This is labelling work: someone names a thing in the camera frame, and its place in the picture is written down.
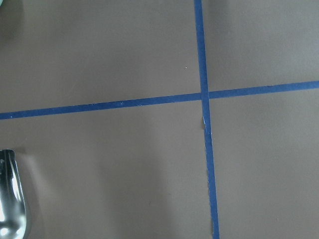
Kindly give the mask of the silver metal ice scoop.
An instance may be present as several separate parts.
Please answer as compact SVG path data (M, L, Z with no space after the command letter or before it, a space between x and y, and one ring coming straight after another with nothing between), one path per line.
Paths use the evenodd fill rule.
M15 151L0 151L0 237L2 239L25 239L30 219Z

